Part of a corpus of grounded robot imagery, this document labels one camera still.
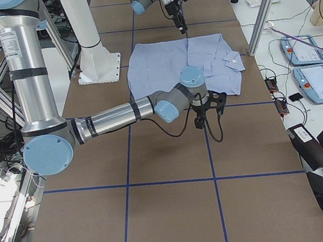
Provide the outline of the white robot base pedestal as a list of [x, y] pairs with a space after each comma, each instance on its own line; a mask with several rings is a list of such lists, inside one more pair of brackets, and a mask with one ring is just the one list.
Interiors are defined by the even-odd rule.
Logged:
[[119, 81], [120, 53], [107, 50], [97, 32], [87, 0], [60, 0], [81, 47], [80, 85]]

